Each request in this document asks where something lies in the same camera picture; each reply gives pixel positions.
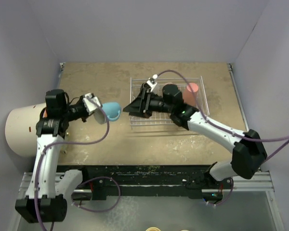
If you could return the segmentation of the light blue ceramic mug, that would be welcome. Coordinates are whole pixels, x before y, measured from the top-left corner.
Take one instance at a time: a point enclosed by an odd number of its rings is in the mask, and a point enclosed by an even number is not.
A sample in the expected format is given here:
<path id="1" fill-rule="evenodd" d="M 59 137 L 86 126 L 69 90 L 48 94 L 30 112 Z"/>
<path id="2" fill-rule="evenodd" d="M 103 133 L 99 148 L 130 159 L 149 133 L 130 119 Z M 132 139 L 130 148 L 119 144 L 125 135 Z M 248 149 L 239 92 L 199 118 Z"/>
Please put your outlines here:
<path id="1" fill-rule="evenodd" d="M 110 121 L 110 122 L 115 122 L 120 118 L 121 106 L 119 105 L 118 102 L 104 103 L 102 106 L 102 110 L 104 111 L 104 113 L 107 116 L 108 121 Z M 97 109 L 94 112 L 93 116 L 94 116 L 94 119 L 99 124 L 105 124 L 106 123 L 106 118 L 100 109 Z"/>

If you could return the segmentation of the black hexagonal ceramic mug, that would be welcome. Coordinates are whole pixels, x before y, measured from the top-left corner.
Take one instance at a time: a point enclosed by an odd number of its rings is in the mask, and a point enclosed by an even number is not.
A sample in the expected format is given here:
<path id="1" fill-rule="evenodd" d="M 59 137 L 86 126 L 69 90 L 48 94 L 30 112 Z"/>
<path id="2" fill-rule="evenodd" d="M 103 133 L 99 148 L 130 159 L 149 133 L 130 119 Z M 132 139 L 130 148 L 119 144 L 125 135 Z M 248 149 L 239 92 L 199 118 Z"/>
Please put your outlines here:
<path id="1" fill-rule="evenodd" d="M 144 97 L 146 94 L 149 94 L 151 92 L 151 87 L 149 84 L 144 83 L 141 86 L 141 96 Z"/>

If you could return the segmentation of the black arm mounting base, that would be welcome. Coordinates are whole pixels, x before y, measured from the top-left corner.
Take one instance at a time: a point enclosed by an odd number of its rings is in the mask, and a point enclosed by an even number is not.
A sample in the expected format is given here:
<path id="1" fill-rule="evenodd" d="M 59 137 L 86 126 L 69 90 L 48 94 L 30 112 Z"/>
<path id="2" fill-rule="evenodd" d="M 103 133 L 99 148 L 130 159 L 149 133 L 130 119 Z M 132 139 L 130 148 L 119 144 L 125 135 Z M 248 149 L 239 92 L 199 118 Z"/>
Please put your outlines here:
<path id="1" fill-rule="evenodd" d="M 231 178 L 210 183 L 205 179 L 208 165 L 121 165 L 121 166 L 58 166 L 57 173 L 80 170 L 83 186 L 78 186 L 73 198 L 105 200 L 108 196 L 188 197 L 190 199 L 221 200 L 222 191 L 233 186 Z M 152 187 L 147 189 L 121 188 L 127 185 L 183 185 L 179 187 Z"/>

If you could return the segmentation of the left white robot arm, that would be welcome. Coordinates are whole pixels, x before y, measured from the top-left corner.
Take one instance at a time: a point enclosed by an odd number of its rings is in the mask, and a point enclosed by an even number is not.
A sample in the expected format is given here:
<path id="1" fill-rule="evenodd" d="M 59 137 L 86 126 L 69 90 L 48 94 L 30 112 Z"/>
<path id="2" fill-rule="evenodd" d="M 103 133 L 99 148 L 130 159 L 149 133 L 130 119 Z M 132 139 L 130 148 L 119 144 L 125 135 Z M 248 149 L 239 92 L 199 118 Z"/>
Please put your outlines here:
<path id="1" fill-rule="evenodd" d="M 45 102 L 36 124 L 37 153 L 32 177 L 25 196 L 15 203 L 16 211 L 28 223 L 62 222 L 73 187 L 84 189 L 90 182 L 89 176 L 79 170 L 69 170 L 56 181 L 56 171 L 69 122 L 86 122 L 95 106 L 84 95 L 71 104 L 61 89 L 48 91 Z"/>

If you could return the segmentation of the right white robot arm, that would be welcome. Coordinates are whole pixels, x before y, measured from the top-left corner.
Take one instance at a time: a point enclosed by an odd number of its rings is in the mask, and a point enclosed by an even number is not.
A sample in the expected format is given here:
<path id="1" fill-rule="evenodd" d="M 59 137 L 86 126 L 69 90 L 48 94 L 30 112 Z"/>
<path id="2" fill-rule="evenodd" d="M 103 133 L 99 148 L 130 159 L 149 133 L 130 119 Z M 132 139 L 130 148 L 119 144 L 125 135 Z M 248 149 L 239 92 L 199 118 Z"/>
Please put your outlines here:
<path id="1" fill-rule="evenodd" d="M 221 123 L 214 127 L 197 108 L 184 102 L 182 92 L 174 84 L 165 85 L 161 96 L 143 84 L 138 96 L 123 111 L 141 118 L 149 118 L 153 112 L 168 113 L 175 125 L 204 135 L 231 152 L 231 160 L 213 163 L 205 172 L 204 181 L 209 188 L 216 188 L 222 180 L 234 176 L 249 180 L 267 159 L 256 131 L 243 132 Z"/>

